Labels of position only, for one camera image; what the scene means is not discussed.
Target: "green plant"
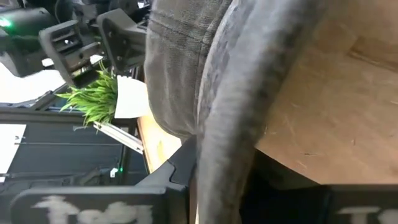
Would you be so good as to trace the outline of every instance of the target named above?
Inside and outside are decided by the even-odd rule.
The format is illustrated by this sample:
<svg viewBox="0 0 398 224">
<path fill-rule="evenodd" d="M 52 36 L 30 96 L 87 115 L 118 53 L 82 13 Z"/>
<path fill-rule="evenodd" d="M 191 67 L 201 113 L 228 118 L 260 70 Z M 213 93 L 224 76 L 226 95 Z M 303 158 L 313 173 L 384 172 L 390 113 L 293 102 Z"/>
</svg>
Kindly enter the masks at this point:
<svg viewBox="0 0 398 224">
<path fill-rule="evenodd" d="M 100 65 L 99 78 L 95 82 L 82 89 L 71 87 L 70 92 L 57 95 L 67 99 L 67 103 L 61 108 L 61 111 L 74 108 L 84 113 L 85 126 L 94 121 L 109 123 L 116 111 L 118 100 L 116 76 L 113 72 L 108 72 L 102 64 Z"/>
</svg>

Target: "green light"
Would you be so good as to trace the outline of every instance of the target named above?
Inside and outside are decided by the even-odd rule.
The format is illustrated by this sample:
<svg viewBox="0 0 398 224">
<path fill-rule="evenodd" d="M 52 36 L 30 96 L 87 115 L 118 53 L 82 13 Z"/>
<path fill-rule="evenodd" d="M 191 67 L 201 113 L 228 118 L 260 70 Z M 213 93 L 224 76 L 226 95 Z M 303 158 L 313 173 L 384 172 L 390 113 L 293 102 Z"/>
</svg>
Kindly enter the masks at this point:
<svg viewBox="0 0 398 224">
<path fill-rule="evenodd" d="M 1 27 L 11 27 L 12 23 L 5 18 L 0 19 L 0 26 Z"/>
</svg>

